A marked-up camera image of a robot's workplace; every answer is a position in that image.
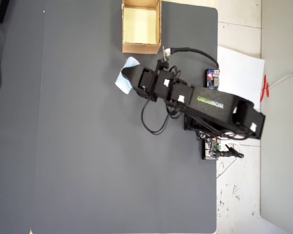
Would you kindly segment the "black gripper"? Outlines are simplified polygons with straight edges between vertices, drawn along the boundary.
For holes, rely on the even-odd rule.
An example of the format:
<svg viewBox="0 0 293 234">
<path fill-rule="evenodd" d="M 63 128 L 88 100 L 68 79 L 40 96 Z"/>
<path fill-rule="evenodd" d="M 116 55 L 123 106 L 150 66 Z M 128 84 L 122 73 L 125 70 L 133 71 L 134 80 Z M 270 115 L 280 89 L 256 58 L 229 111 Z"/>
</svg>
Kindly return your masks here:
<svg viewBox="0 0 293 234">
<path fill-rule="evenodd" d="M 154 71 L 142 66 L 123 68 L 122 75 L 130 81 L 138 96 L 156 102 L 157 96 L 154 93 L 155 78 Z"/>
</svg>

